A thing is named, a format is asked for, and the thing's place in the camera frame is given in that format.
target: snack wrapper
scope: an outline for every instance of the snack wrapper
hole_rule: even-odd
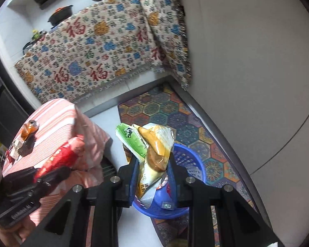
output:
[[[63,145],[61,145],[45,162],[45,164],[38,169],[34,176],[34,182],[43,175],[53,171],[62,166],[72,168],[76,160],[85,152],[84,136],[77,135],[70,138]]]
[[[121,123],[116,128],[116,135],[139,161],[136,196],[141,199],[145,191],[166,171],[174,144],[173,132],[168,127],[154,123],[143,127]]]

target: blue plastic basket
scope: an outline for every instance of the blue plastic basket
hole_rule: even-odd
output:
[[[206,182],[205,168],[197,153],[186,146],[176,143],[174,144],[173,153],[177,165],[184,166],[190,176],[194,176],[199,180]],[[155,197],[149,208],[145,208],[136,196],[133,201],[133,206],[141,213],[157,219],[176,218],[189,212],[188,207],[176,208],[175,210],[163,209],[161,207],[161,203],[167,201],[173,202],[167,194],[166,188],[163,187],[162,189],[156,191]]]

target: floor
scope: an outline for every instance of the floor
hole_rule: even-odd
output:
[[[119,107],[95,115],[91,120],[111,136],[111,145],[106,148],[105,156],[116,168],[126,164],[124,149],[115,135],[115,127],[120,122],[138,125],[154,122],[171,127],[176,142],[189,146],[200,155],[205,164],[208,185],[221,187],[229,183],[253,206],[248,192],[211,134],[169,86],[156,87]],[[165,222],[151,219],[130,207],[123,210],[118,223],[119,244],[131,246],[137,242],[150,246],[170,246],[173,240],[186,238],[186,227],[187,216]],[[218,239],[216,226],[214,231]]]

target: blue gripper pad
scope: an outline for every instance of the blue gripper pad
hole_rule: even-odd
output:
[[[167,176],[168,176],[168,184],[171,189],[171,198],[175,205],[177,205],[177,187],[176,187],[176,181],[174,178],[174,173],[171,165],[171,159],[168,161],[167,166]]]
[[[129,205],[132,205],[132,202],[134,201],[135,198],[135,192],[136,192],[136,185],[137,185],[137,180],[138,180],[138,172],[139,172],[139,163],[138,160],[135,158],[136,162],[134,165],[134,170],[132,174],[132,179],[130,181],[129,185]]]

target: gray wall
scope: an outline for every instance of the gray wall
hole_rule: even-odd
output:
[[[188,91],[248,170],[274,231],[298,246],[309,232],[309,127],[254,172],[309,115],[309,14],[299,0],[182,4],[193,68]]]

